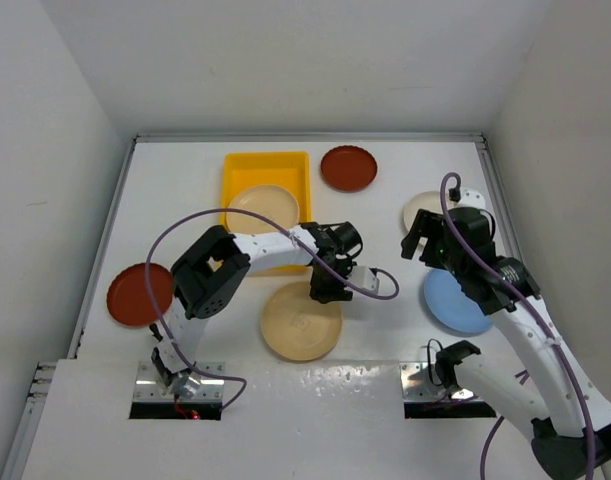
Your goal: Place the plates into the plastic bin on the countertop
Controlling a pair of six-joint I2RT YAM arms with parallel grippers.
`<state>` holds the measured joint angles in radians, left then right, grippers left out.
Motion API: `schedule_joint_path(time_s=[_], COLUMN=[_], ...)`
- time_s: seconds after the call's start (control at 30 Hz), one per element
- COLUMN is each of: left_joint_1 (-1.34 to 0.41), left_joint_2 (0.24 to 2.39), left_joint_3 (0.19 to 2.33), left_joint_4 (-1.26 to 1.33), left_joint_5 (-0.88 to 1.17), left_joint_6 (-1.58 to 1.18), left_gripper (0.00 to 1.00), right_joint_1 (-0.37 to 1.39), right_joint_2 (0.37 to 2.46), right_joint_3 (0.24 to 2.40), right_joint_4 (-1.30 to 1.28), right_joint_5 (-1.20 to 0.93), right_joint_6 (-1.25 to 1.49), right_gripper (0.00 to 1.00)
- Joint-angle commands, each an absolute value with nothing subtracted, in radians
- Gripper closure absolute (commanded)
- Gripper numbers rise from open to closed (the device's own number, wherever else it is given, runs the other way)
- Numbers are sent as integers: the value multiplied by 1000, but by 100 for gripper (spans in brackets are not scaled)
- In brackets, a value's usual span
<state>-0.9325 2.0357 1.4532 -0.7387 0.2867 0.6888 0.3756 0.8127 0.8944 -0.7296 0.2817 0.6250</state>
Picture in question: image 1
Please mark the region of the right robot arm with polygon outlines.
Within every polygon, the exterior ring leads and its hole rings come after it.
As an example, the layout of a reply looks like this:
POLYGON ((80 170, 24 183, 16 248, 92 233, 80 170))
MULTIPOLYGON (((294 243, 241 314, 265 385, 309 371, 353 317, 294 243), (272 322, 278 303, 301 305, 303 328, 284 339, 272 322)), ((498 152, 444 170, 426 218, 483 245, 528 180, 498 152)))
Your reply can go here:
POLYGON ((469 341, 440 349, 430 377, 481 397, 524 435, 550 478, 592 478, 611 460, 611 403, 562 339, 527 268, 497 253, 488 218, 473 207, 419 210, 401 242, 402 257, 412 258, 419 244, 421 262, 457 281, 509 342, 537 390, 500 374, 469 341))

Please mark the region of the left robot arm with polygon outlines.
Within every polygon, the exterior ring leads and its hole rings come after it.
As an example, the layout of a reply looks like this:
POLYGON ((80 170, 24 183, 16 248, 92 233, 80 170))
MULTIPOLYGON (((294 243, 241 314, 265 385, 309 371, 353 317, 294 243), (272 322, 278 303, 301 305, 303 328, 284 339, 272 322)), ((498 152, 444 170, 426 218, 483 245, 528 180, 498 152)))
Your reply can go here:
POLYGON ((196 353, 209 318, 231 301, 244 278, 286 266, 309 266, 309 297, 321 304, 349 301, 345 282, 356 267, 363 241, 349 222, 299 224, 282 234, 233 234, 221 225, 209 228, 171 268, 173 293, 166 317, 168 338, 152 352, 152 363, 170 393, 188 396, 196 353))

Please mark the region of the dark red plate top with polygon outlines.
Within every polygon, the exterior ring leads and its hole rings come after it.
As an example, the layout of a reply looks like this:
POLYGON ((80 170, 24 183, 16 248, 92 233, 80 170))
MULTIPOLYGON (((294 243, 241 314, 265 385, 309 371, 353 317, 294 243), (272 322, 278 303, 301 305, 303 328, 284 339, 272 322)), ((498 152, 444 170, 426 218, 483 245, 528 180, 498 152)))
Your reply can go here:
POLYGON ((323 155, 320 171, 329 187, 341 192, 355 193, 374 181, 378 164, 367 150, 354 145, 342 145, 323 155))

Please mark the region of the light blue plate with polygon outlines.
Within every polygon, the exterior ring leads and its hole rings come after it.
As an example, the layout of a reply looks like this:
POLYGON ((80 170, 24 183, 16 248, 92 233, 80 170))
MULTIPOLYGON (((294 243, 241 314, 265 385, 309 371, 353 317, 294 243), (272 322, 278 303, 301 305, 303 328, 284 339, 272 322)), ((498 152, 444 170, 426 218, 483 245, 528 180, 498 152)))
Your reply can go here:
POLYGON ((489 317, 462 292, 448 271, 431 269, 424 280, 423 295, 431 314, 451 330, 475 335, 492 328, 489 317))

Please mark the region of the dark red plate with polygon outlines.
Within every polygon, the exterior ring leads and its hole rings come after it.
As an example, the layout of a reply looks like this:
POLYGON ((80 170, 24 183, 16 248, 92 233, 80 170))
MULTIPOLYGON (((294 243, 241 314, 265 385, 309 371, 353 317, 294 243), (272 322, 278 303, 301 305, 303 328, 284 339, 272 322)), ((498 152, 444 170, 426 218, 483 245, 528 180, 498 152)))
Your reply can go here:
POLYGON ((378 164, 367 150, 354 145, 342 145, 323 155, 320 171, 329 187, 341 192, 355 193, 374 181, 378 164))
MULTIPOLYGON (((147 327, 158 320, 145 285, 144 263, 134 264, 119 273, 111 282, 106 295, 110 316, 126 327, 147 327)), ((173 279, 167 268, 150 264, 150 280, 155 300, 165 313, 173 298, 173 279)))

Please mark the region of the tan plate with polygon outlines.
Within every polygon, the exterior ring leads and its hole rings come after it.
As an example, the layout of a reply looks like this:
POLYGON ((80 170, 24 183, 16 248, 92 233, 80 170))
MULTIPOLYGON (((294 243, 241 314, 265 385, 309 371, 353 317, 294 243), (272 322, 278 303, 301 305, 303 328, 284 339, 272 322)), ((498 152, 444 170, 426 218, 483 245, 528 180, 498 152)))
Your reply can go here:
POLYGON ((312 300, 307 282, 294 282, 279 288, 268 299, 259 325, 266 345, 279 357, 310 362, 324 357, 337 345, 343 311, 339 303, 312 300))
MULTIPOLYGON (((277 185, 257 185, 237 194, 229 208, 241 209, 262 215, 290 229, 299 223, 300 209, 294 195, 277 185)), ((274 232, 266 222, 240 213, 227 212, 226 226, 234 233, 259 234, 274 232)))

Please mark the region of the cream white plate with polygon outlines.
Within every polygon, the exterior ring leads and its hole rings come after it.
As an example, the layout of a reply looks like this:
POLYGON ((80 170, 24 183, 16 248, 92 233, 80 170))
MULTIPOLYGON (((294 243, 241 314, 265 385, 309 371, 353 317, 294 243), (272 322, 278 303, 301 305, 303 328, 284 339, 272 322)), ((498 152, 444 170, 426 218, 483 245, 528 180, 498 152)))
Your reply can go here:
POLYGON ((407 202, 403 208, 403 225, 407 232, 410 231, 419 210, 441 213, 440 193, 438 191, 422 192, 407 202))

